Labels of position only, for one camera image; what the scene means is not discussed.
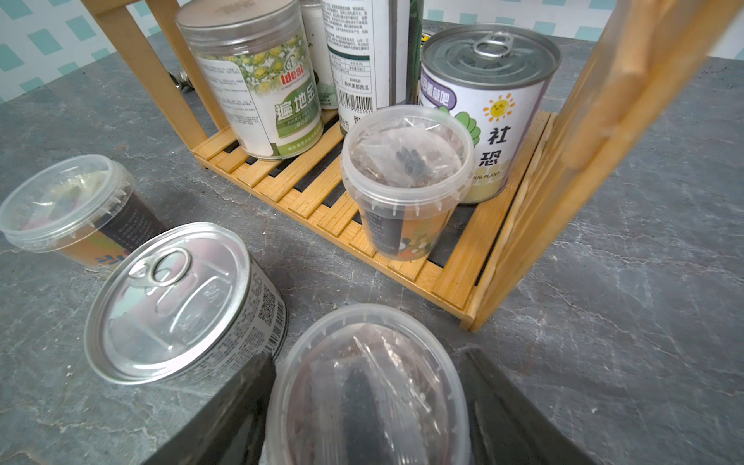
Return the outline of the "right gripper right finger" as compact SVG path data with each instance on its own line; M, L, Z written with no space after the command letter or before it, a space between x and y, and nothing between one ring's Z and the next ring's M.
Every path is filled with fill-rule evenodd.
M593 460L481 349L453 355L463 385L474 464L591 464Z

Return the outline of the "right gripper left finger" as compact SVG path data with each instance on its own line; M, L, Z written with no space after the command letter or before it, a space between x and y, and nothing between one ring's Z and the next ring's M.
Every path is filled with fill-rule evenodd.
M249 360L148 464L258 464L276 379L270 355Z

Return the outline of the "red label seed jar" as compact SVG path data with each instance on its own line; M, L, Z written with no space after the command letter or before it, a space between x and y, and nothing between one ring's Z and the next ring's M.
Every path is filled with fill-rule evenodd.
M468 464L466 397L420 321L380 304L319 319L277 367L269 464Z

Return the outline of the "orange label seed jar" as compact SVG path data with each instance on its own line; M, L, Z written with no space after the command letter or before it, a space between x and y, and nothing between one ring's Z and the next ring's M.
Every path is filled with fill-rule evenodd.
M113 270L167 226L122 164L87 154L26 180L1 205L1 232L32 253L58 253L88 269Z

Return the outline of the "small clear seed jar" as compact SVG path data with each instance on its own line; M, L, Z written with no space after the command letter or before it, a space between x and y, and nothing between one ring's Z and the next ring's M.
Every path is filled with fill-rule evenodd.
M430 253L475 170L466 128L445 112L413 105L364 116L347 133L340 158L373 249L400 262Z

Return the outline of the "wooden two-tier shelf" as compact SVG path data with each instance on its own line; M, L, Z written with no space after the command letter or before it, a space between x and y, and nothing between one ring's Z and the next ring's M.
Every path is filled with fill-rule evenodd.
M398 189L362 176L353 135L337 123L288 164L253 161L236 146L213 92L176 26L178 5L149 9L207 108L209 135L133 20L125 1L86 9L205 168L480 329L530 267L684 88L742 10L739 1L629 1L611 15L560 114L538 112L503 194L476 208L445 265L385 255L384 221L420 232L455 208L451 182Z

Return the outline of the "purple label sun can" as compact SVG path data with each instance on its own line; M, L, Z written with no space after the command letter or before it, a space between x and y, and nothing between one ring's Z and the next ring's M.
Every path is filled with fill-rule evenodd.
M459 25L422 47L420 104L467 130L475 171L464 203L505 188L523 137L561 62L548 37L503 24Z

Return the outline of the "metal faucet part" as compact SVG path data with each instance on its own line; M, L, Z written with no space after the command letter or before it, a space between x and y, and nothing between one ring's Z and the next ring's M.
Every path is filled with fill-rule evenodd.
M170 78L172 79L176 89L181 94L186 94L195 90L195 87L185 70L180 70L175 74L170 73Z

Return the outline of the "white lid green can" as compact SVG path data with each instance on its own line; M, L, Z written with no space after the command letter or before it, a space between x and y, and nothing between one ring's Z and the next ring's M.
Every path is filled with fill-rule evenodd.
M258 159L308 151L323 133L300 4L197 0L176 24L240 146Z

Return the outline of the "tall green label can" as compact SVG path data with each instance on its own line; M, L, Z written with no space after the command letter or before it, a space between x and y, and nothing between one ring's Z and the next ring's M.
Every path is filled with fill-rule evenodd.
M321 2L341 131L372 112L419 99L419 0Z

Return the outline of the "rear white lid can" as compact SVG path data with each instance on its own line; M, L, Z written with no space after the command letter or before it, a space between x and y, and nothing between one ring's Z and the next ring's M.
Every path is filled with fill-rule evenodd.
M320 1L300 1L303 25L314 74L320 104L323 110L337 110L337 96L327 48L327 35Z

